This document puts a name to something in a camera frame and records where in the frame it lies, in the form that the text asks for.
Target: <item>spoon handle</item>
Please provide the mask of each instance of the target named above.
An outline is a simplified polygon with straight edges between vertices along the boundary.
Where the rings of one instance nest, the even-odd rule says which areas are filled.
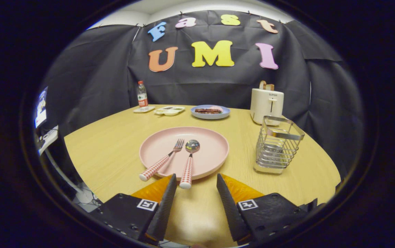
[[[142,172],[141,174],[139,174],[139,179],[141,179],[142,181],[147,181],[148,179],[150,179],[156,172],[159,171],[159,169],[165,165],[165,163],[168,161],[168,159],[170,158],[171,154],[173,152],[171,152],[169,155],[166,155],[165,157],[161,158],[158,162],[156,162],[154,165],[150,166],[149,168],[147,168],[144,172]]]
[[[185,165],[184,172],[182,173],[182,178],[180,179],[179,187],[183,189],[191,188],[191,170],[193,168],[193,154],[187,159],[187,164]]]

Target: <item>pink plate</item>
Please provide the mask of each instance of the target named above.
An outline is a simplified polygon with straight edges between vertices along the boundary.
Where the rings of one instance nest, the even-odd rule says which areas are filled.
[[[193,176],[199,179],[208,176],[220,168],[229,152],[226,138],[213,130],[201,127],[173,127],[164,129],[149,136],[139,148],[139,158],[146,168],[152,166],[159,159],[169,154],[180,138],[197,140],[200,150],[193,154]],[[157,175],[164,177],[176,173],[177,180],[182,177],[187,158],[190,155],[184,147],[173,154],[170,160],[158,171]]]

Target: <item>black cloth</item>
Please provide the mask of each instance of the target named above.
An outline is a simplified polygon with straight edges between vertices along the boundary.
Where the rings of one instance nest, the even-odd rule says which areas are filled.
[[[224,25],[223,14],[234,14],[240,25]],[[194,27],[177,29],[180,19],[196,18]],[[259,19],[279,33],[264,30]],[[150,29],[166,22],[165,35],[153,42]],[[234,66],[195,68],[193,42],[232,41]],[[256,43],[273,46],[278,69],[260,67]],[[178,47],[172,67],[149,69],[149,52]],[[149,104],[214,104],[249,109],[251,89],[265,80],[284,92],[283,115],[312,136],[335,162],[341,177],[350,170],[362,146],[364,120],[361,97],[340,55],[321,37],[297,21],[279,21],[237,11],[196,11],[176,15],[146,27],[111,25],[86,30],[57,58],[44,86],[48,89],[51,128],[67,135],[96,120],[137,106],[139,80]]]
[[[48,86],[47,129],[62,137],[130,107],[126,82],[129,44],[138,27],[109,25],[84,31],[57,57]]]

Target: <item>letter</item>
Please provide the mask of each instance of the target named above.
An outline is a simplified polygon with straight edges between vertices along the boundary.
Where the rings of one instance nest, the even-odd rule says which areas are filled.
[[[153,42],[157,41],[159,38],[165,35],[165,33],[161,33],[165,31],[164,25],[167,24],[166,22],[161,22],[156,25],[154,28],[148,31],[149,34],[153,36]]]
[[[217,44],[211,49],[205,41],[197,41],[191,44],[194,47],[194,62],[191,64],[193,67],[203,67],[207,61],[208,65],[213,65],[216,57],[217,66],[234,66],[234,61],[231,60],[231,41],[218,41]]]
[[[193,17],[188,17],[179,20],[179,22],[176,24],[177,28],[182,28],[182,27],[192,27],[196,25],[196,18]]]
[[[277,30],[273,29],[274,25],[269,23],[267,20],[257,20],[258,23],[262,24],[262,28],[270,33],[279,33]]]
[[[273,46],[264,43],[256,43],[256,46],[259,47],[260,53],[262,54],[260,66],[268,69],[278,69],[279,66],[274,62],[274,57],[272,55]]]
[[[174,54],[176,53],[177,47],[169,47],[165,49],[167,52],[167,62],[163,65],[159,64],[159,55],[162,53],[162,50],[155,50],[150,52],[148,55],[150,56],[150,61],[148,63],[148,67],[152,72],[163,72],[168,70],[174,63]]]
[[[224,25],[233,25],[233,26],[240,25],[239,18],[233,14],[223,14],[221,16],[221,19]]]

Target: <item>ceiling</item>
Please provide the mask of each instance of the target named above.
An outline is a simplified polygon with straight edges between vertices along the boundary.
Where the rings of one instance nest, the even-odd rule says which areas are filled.
[[[130,4],[126,7],[123,7],[119,9],[118,11],[137,11],[137,12],[142,12],[146,14],[154,14],[158,11],[161,11],[165,8],[178,5],[181,3],[187,3],[187,2],[192,2],[193,0],[141,0],[137,1],[136,3]],[[244,3],[251,3],[263,8],[268,8],[273,11],[280,12],[281,14],[285,14],[284,12],[276,9],[275,7],[269,5],[268,3],[258,1],[258,0],[236,0],[238,2],[244,2]]]

